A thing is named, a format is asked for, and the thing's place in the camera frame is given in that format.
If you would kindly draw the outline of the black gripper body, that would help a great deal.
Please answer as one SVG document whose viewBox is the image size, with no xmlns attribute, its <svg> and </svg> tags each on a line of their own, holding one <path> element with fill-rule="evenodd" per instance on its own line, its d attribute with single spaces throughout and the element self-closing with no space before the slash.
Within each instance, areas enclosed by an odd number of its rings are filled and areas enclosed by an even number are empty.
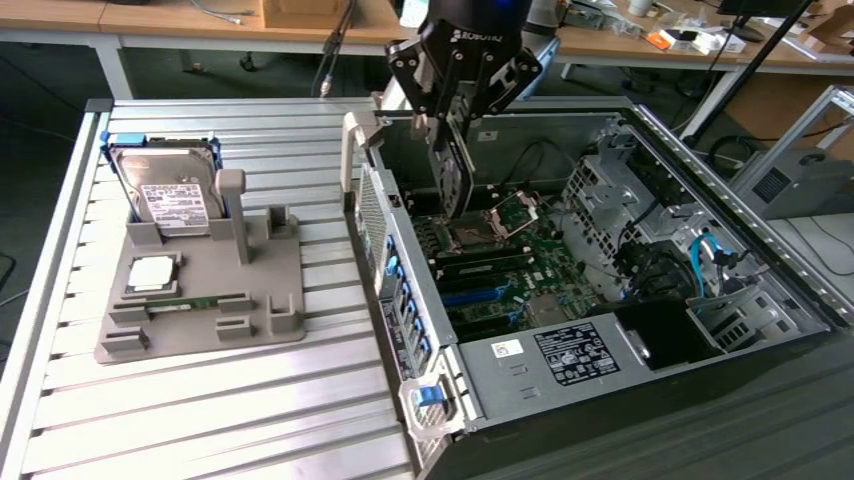
<svg viewBox="0 0 854 480">
<path fill-rule="evenodd" d="M 531 0 L 431 1 L 419 27 L 419 44 L 445 82 L 452 63 L 460 81 L 489 79 L 521 50 L 521 28 Z"/>
</svg>

